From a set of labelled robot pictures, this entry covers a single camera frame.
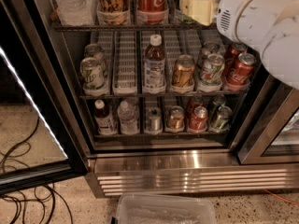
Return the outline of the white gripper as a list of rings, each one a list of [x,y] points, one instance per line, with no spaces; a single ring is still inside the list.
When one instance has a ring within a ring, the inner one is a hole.
[[[218,31],[236,43],[263,52],[271,44],[271,30],[278,19],[270,7],[274,0],[179,0],[180,11],[209,26],[217,13]]]

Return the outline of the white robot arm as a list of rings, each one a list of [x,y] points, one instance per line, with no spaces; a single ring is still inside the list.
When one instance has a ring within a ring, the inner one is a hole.
[[[179,0],[179,10],[256,50],[263,67],[299,89],[299,0]]]

